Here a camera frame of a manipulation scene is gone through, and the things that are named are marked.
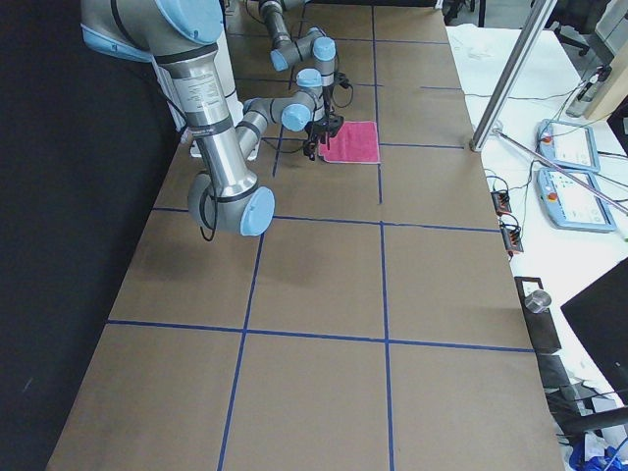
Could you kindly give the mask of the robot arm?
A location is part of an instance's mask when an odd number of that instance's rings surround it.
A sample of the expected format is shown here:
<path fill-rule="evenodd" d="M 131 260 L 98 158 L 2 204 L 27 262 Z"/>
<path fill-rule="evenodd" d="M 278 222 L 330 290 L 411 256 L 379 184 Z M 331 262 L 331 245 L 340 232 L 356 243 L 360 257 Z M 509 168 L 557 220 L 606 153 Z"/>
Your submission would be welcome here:
<path fill-rule="evenodd" d="M 339 70 L 340 59 L 336 42 L 320 27 L 313 26 L 303 36 L 293 38 L 285 21 L 285 12 L 304 7 L 307 1 L 258 1 L 259 21 L 272 41 L 270 59 L 277 72 L 312 59 L 322 76 L 323 87 L 332 91 L 339 85 L 352 88 L 347 76 Z"/>
<path fill-rule="evenodd" d="M 211 232 L 260 236 L 275 211 L 272 190 L 246 166 L 267 127 L 307 131 L 305 152 L 335 136 L 343 124 L 331 98 L 338 76 L 335 41 L 312 27 L 292 39 L 284 20 L 294 1 L 262 1 L 258 11 L 271 36 L 270 58 L 281 72 L 308 59 L 296 92 L 289 97 L 254 98 L 232 112 L 235 89 L 225 46 L 223 7 L 218 1 L 83 1 L 81 29 L 92 50 L 120 59 L 155 62 L 171 77 L 181 114 L 205 164 L 188 193 L 188 211 Z"/>

